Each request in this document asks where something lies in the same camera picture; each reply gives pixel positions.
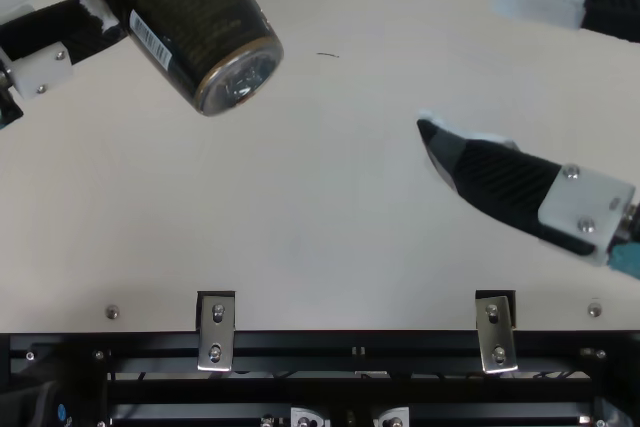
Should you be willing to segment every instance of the cylindrical can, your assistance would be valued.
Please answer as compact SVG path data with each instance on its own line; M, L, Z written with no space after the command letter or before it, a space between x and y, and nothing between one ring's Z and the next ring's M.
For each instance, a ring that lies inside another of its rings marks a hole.
M251 97L283 58L255 0L105 0L180 93L204 115Z

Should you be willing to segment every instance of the barcode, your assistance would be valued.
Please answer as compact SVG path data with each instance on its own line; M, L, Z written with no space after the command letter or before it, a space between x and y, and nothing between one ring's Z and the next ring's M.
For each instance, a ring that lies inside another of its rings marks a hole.
M169 62L171 62L171 52L164 46L160 39L153 33L144 20L136 13L135 10L131 11L130 19L131 30L135 32L144 46L151 52L158 62L164 67L165 70L169 70Z

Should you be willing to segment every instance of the bolt head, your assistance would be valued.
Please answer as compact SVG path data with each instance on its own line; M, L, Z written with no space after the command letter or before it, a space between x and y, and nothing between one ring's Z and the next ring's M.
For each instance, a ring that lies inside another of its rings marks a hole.
M496 361L497 364L502 364L507 359L507 353L500 346L493 349L493 360Z
M602 314L602 306L598 302L589 304L589 315L591 317L600 317Z
M596 231L596 223L591 217L582 217L578 221L578 230L585 234L592 234Z
M562 175L569 180L575 180L580 177L580 167L574 164L565 165L562 169Z
M106 309L104 309L104 315L107 316L107 319L116 320L120 317L120 309L117 305L110 305Z
M217 304L213 306L213 321L216 324L222 322L222 318L224 317L224 305Z
M493 304L487 305L486 312L487 312L487 315L489 317L497 317L498 316L498 307L493 305Z
M211 350L209 350L209 359L211 359L211 362L217 364L218 362L220 362L221 358L222 349L220 349L220 346L214 345L213 347L211 347Z

